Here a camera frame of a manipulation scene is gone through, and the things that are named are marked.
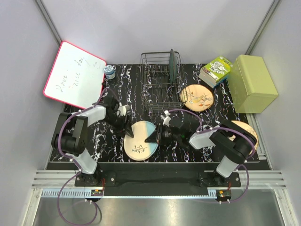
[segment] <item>marble countertop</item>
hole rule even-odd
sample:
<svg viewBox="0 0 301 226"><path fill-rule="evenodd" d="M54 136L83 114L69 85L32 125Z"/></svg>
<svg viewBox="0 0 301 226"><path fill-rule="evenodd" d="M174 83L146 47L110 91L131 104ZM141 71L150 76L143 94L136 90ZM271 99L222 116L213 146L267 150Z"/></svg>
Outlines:
<svg viewBox="0 0 301 226"><path fill-rule="evenodd" d="M235 113L230 90L227 81L223 81L216 88L212 89L198 77L200 68L203 64L183 64L183 72L187 77L187 85L201 84L212 91L214 94L214 104L201 113L197 113L202 118L202 129L214 127L221 120L237 120L248 123L247 117L242 113ZM153 122L162 122L160 114L143 109L141 100L141 79L140 65L116 65L116 78L106 80L107 87L113 89L119 101L125 105L130 105L132 110L132 122L145 120ZM174 117L179 117L181 121L191 129L198 127L198 120L193 116L182 113L174 113ZM123 139L112 133L111 127L105 122L99 121L89 127L89 143L87 149L89 153L98 162L136 162L130 159L124 151ZM219 162L223 154L215 147L206 147L200 150L183 150L176 141L169 146L158 147L155 153L144 162ZM66 162L67 160L53 150L50 162ZM250 161L259 161L255 153Z"/></svg>

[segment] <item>metal floor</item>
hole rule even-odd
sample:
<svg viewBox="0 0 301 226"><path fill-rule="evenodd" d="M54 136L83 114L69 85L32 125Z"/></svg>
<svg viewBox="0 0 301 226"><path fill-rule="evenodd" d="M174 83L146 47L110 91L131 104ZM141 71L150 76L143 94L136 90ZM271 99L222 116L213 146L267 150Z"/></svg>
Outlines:
<svg viewBox="0 0 301 226"><path fill-rule="evenodd" d="M233 191L234 197L241 191ZM75 224L89 222L94 207L80 199L61 199L64 216ZM272 190L249 190L232 204L206 204L189 199L102 199L102 210L91 225L98 226L284 226ZM58 216L56 198L41 198L34 226L67 226Z"/></svg>

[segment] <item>black wire dish rack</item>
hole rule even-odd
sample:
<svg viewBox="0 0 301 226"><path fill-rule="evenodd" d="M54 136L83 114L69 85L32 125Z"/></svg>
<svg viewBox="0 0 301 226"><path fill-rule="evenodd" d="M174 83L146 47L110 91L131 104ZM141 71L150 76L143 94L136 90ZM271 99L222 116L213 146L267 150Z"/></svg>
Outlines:
<svg viewBox="0 0 301 226"><path fill-rule="evenodd" d="M159 113L164 110L182 108L187 101L187 79L183 72L180 54L173 52L175 75L171 82L171 52L141 54L142 101L147 111Z"/></svg>

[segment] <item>box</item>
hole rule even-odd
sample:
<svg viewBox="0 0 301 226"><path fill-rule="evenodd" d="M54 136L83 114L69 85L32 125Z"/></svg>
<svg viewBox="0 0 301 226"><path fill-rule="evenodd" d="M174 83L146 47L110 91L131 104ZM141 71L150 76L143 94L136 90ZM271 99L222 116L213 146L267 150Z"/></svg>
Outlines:
<svg viewBox="0 0 301 226"><path fill-rule="evenodd" d="M240 55L228 76L237 113L261 113L278 97L268 69L259 56Z"/></svg>
<svg viewBox="0 0 301 226"><path fill-rule="evenodd" d="M199 78L213 88L227 78L232 66L229 60L219 56L201 68Z"/></svg>

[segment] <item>white wall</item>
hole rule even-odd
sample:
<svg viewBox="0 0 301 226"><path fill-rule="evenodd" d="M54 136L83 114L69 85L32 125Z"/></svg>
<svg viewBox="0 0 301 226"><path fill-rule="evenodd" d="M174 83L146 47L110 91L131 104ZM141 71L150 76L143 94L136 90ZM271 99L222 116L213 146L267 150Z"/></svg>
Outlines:
<svg viewBox="0 0 301 226"><path fill-rule="evenodd" d="M180 52L183 63L246 52L272 0L43 0L63 40L109 64L143 52Z"/></svg>
<svg viewBox="0 0 301 226"><path fill-rule="evenodd" d="M0 2L0 219L16 226L63 105L43 96L58 51L33 0Z"/></svg>
<svg viewBox="0 0 301 226"><path fill-rule="evenodd" d="M301 222L301 2L280 3L252 55L263 57L279 97L257 115L272 165L281 170Z"/></svg>

